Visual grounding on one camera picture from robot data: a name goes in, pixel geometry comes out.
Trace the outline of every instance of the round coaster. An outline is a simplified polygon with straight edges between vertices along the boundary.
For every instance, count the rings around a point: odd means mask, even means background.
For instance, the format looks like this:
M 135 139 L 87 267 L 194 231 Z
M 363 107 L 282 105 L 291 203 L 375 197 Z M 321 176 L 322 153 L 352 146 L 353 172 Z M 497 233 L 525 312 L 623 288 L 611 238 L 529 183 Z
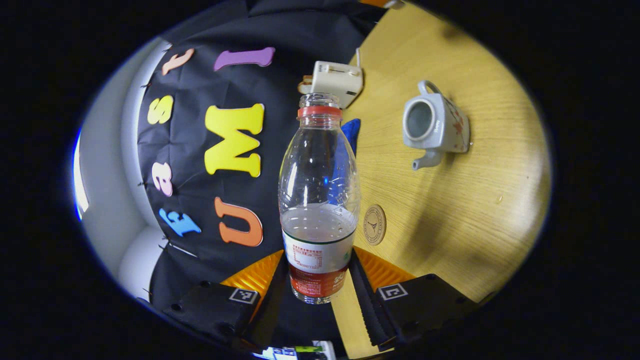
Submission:
M 372 205 L 364 215 L 364 237 L 369 245 L 382 242 L 387 231 L 387 218 L 379 205 Z

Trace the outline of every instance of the wooden table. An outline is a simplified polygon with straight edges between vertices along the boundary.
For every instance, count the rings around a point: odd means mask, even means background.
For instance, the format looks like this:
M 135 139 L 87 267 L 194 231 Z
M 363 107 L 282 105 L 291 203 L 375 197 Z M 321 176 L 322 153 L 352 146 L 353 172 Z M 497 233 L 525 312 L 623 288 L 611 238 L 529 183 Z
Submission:
M 389 10 L 360 55 L 365 87 L 344 112 L 346 120 L 362 119 L 355 245 L 415 276 L 435 273 L 479 302 L 523 263 L 547 212 L 550 155 L 536 109 L 489 51 L 412 4 Z M 467 114 L 472 145 L 414 171 L 412 161 L 424 150 L 403 144 L 402 115 L 423 79 Z M 372 204 L 387 216 L 378 246 L 368 245 L 362 231 Z M 378 349 L 369 343 L 349 279 L 332 306 L 349 358 L 358 359 Z

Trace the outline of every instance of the black cloth backdrop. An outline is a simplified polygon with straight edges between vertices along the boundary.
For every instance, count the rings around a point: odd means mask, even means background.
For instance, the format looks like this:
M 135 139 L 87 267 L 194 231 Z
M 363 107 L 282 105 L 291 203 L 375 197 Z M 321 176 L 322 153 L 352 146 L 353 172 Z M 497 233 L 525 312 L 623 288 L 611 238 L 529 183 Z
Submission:
M 170 243 L 197 258 L 171 246 L 165 248 L 152 276 L 154 307 L 162 310 L 200 281 L 223 281 L 283 248 L 276 189 L 282 156 L 299 126 L 296 87 L 303 75 L 311 75 L 317 60 L 347 63 L 383 13 L 352 1 L 227 1 L 162 35 L 173 45 L 157 64 L 142 100 L 140 170 L 153 212 Z M 265 47 L 275 48 L 267 67 L 232 65 L 213 71 L 223 51 Z M 162 65 L 174 54 L 181 56 L 190 48 L 195 53 L 189 61 L 161 74 Z M 173 96 L 170 120 L 149 124 L 150 103 L 165 95 Z M 207 109 L 213 105 L 250 108 L 257 103 L 264 105 L 264 121 L 262 131 L 252 135 L 260 145 L 251 152 L 260 155 L 260 176 L 231 170 L 208 174 L 204 153 L 222 138 L 205 127 Z M 171 166 L 171 197 L 153 184 L 155 162 Z M 260 218 L 264 237 L 259 246 L 221 239 L 218 224 L 222 219 L 214 209 L 215 197 L 248 208 Z M 178 236 L 158 215 L 161 208 L 188 214 L 202 232 Z M 244 220 L 225 217 L 223 221 L 231 228 L 248 230 Z M 332 340 L 337 352 L 344 353 L 330 304 L 306 305 L 288 289 L 273 345 L 303 345 L 310 340 Z

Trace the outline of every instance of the red label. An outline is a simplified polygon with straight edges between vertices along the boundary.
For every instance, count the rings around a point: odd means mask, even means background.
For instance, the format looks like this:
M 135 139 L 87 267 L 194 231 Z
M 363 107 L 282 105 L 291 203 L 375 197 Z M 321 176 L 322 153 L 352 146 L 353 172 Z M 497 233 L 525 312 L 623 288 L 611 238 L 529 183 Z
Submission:
M 333 295 L 342 288 L 344 284 L 344 273 L 347 267 L 340 270 L 323 274 L 312 274 L 302 271 L 289 264 L 291 271 L 291 285 L 299 293 L 310 297 L 325 297 Z

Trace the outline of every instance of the bottle label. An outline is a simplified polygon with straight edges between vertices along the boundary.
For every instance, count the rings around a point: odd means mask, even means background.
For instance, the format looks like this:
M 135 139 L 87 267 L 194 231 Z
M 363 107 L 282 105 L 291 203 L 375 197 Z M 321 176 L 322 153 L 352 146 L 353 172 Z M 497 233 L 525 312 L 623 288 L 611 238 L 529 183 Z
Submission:
M 314 243 L 282 231 L 292 286 L 310 297 L 325 297 L 340 290 L 351 259 L 354 235 L 355 231 L 339 240 Z

